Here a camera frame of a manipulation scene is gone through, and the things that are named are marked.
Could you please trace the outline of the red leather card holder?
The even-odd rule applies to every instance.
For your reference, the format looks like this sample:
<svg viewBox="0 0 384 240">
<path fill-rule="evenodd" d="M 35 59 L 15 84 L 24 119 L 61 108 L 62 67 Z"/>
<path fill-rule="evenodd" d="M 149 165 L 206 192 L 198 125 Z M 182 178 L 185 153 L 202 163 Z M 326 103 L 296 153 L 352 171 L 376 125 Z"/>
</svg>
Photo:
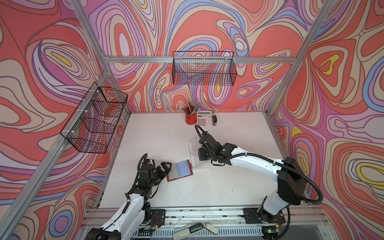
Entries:
<svg viewBox="0 0 384 240">
<path fill-rule="evenodd" d="M 189 160 L 172 163 L 171 171 L 167 175 L 167 181 L 172 182 L 193 175 L 192 165 Z"/>
</svg>

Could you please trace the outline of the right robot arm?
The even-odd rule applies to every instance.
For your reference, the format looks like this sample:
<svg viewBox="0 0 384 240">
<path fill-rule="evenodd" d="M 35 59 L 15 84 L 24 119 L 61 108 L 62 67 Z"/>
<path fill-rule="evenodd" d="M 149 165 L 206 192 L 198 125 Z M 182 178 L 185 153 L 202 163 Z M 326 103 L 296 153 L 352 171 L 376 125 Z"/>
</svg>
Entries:
<svg viewBox="0 0 384 240">
<path fill-rule="evenodd" d="M 261 174 L 277 183 L 277 188 L 263 199 L 254 214 L 244 213 L 247 223 L 283 223 L 283 209 L 299 206 L 302 202 L 321 204 L 324 196 L 320 188 L 307 177 L 297 161 L 291 157 L 284 160 L 271 159 L 243 150 L 237 145 L 221 145 L 209 132 L 195 125 L 199 136 L 199 158 L 210 161 L 217 167 L 242 167 Z"/>
</svg>

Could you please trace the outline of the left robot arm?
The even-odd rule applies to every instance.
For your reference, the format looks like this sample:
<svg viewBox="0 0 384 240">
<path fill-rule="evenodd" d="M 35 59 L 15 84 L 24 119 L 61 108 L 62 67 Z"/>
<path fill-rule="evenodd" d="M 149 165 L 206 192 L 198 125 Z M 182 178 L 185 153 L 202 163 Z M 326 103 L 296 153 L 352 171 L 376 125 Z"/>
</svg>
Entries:
<svg viewBox="0 0 384 240">
<path fill-rule="evenodd" d="M 172 163 L 156 165 L 144 154 L 137 166 L 137 175 L 131 189 L 125 193 L 126 201 L 100 228 L 92 228 L 86 240 L 130 240 L 137 228 L 151 221 L 152 188 L 158 186 L 171 172 Z"/>
</svg>

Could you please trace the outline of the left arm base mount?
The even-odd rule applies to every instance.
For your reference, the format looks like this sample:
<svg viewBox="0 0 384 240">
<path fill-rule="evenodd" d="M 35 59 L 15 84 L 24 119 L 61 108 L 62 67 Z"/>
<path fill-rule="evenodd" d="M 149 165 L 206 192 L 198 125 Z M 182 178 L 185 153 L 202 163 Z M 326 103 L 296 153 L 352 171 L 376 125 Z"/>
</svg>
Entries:
<svg viewBox="0 0 384 240">
<path fill-rule="evenodd" d="M 139 225 L 143 228 L 149 226 L 150 228 L 161 227 L 165 223 L 166 210 L 165 209 L 152 209 L 149 220 L 145 220 Z"/>
</svg>

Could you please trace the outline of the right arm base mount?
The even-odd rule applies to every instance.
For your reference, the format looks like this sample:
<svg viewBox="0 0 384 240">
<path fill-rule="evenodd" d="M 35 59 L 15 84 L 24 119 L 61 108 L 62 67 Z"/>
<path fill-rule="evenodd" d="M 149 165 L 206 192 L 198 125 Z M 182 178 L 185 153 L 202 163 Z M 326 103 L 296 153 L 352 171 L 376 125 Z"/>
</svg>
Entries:
<svg viewBox="0 0 384 240">
<path fill-rule="evenodd" d="M 286 222 L 284 214 L 279 211 L 277 215 L 271 215 L 263 208 L 244 208 L 243 214 L 240 217 L 244 218 L 247 224 L 284 224 Z"/>
</svg>

